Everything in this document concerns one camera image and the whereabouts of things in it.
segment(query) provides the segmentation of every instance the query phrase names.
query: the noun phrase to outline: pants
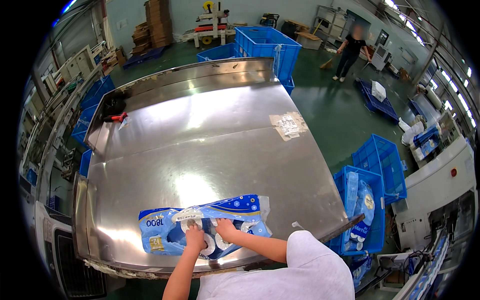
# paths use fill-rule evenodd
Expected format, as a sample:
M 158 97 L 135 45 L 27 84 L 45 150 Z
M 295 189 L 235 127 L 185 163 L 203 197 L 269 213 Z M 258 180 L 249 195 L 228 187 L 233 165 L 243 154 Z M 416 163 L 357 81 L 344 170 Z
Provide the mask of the pants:
M 352 53 L 346 49 L 343 50 L 342 58 L 338 63 L 338 68 L 336 69 L 335 75 L 337 77 L 345 77 L 348 73 L 348 70 L 353 65 L 353 63 L 357 60 L 358 57 L 359 57 L 359 53 Z

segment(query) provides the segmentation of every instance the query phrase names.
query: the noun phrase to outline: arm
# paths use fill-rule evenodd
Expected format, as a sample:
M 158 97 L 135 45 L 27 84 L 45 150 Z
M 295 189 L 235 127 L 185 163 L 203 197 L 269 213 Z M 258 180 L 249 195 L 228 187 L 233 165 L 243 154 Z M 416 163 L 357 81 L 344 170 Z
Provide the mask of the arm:
M 368 61 L 372 62 L 372 59 L 370 58 L 370 54 L 368 53 L 367 46 L 363 46 L 363 51 L 365 51 L 365 55 L 367 56 Z
M 248 248 L 280 263 L 287 263 L 287 241 L 274 238 L 259 237 L 237 230 L 232 220 L 217 218 L 216 231 L 223 240 Z
M 183 250 L 177 266 L 168 279 L 167 286 L 163 291 L 164 300 L 185 300 L 190 293 L 190 283 L 192 282 L 193 268 L 197 261 L 198 254 L 205 248 L 204 231 L 198 230 L 198 225 L 190 226 L 185 233 L 187 246 Z
M 340 48 L 338 48 L 338 50 L 336 51 L 336 53 L 342 53 L 343 51 L 343 48 L 345 48 L 345 46 L 348 44 L 348 41 L 347 40 L 344 40 L 342 45 L 340 46 Z

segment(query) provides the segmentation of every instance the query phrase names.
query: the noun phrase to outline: stainless steel table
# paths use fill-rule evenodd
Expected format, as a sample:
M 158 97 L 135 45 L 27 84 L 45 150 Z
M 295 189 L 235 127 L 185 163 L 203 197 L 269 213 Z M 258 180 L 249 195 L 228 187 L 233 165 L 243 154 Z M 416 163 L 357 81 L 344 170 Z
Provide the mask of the stainless steel table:
M 131 123 L 103 123 L 99 105 L 85 142 L 88 178 L 77 176 L 77 255 L 113 268 L 173 271 L 179 257 L 146 253 L 141 210 L 188 207 L 255 193 L 270 197 L 267 225 L 287 239 L 299 228 L 317 238 L 348 224 L 330 171 L 309 130 L 284 141 L 271 115 L 298 112 L 272 74 L 271 58 L 206 61 L 117 88 Z M 264 260 L 241 248 L 195 272 Z

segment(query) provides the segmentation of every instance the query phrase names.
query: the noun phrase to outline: woman in black shirt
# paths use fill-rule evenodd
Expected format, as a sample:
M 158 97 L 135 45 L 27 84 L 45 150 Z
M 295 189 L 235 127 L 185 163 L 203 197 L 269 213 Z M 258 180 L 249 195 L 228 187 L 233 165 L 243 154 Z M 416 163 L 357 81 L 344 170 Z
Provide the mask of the woman in black shirt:
M 353 65 L 353 63 L 357 60 L 360 54 L 360 48 L 363 47 L 365 51 L 365 55 L 369 62 L 372 62 L 370 59 L 370 55 L 368 54 L 367 44 L 364 40 L 362 40 L 363 29 L 360 25 L 356 25 L 353 28 L 353 33 L 348 35 L 345 38 L 345 41 L 342 43 L 340 48 L 338 48 L 337 53 L 342 53 L 342 58 L 340 59 L 340 63 L 338 64 L 338 68 L 336 69 L 336 74 L 333 76 L 333 80 L 337 80 L 340 77 L 340 82 L 345 80 L 345 76 L 347 75 L 348 70 Z

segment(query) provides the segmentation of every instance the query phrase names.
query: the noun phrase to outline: hand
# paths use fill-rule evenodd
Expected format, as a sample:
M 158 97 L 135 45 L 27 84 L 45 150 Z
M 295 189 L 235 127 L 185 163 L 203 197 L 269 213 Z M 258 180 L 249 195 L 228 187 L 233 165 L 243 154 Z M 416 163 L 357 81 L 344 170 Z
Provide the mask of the hand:
M 206 248 L 204 231 L 198 230 L 197 223 L 189 226 L 189 229 L 185 232 L 185 237 L 187 238 L 187 246 L 185 249 L 192 249 L 198 254 Z
M 222 239 L 229 243 L 235 243 L 235 236 L 241 233 L 241 231 L 235 228 L 232 220 L 216 218 L 216 222 L 218 223 L 218 226 L 215 227 L 215 230 L 222 237 Z

